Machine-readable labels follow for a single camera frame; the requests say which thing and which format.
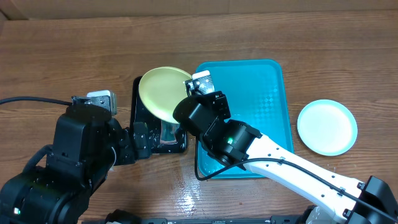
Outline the light blue plate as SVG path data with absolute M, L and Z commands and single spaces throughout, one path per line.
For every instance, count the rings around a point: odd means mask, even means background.
M 315 100 L 306 105 L 297 118 L 302 142 L 323 156 L 348 152 L 358 137 L 358 125 L 352 112 L 333 100 Z

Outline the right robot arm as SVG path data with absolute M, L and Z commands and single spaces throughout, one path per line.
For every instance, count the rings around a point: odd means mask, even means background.
M 384 181 L 374 176 L 367 182 L 345 177 L 289 152 L 258 129 L 231 119 L 220 91 L 186 97 L 173 117 L 224 166 L 201 180 L 238 167 L 314 203 L 306 223 L 397 223 L 397 201 Z

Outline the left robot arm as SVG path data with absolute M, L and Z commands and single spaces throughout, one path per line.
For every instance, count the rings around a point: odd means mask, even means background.
M 131 134 L 100 106 L 71 105 L 53 143 L 1 189 L 1 223 L 77 223 L 113 166 L 150 155 L 144 123 Z

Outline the brown cleaning sponge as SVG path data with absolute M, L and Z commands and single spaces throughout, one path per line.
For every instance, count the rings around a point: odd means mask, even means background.
M 160 143 L 176 144 L 177 143 L 176 132 L 179 127 L 180 127 L 179 124 L 169 123 L 162 120 L 161 129 L 160 129 Z

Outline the yellow plate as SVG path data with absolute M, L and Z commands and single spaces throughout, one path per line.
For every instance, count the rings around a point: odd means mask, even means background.
M 176 106 L 187 97 L 185 81 L 192 76 L 175 67 L 158 67 L 146 72 L 139 82 L 139 96 L 155 117 L 178 124 L 173 117 Z

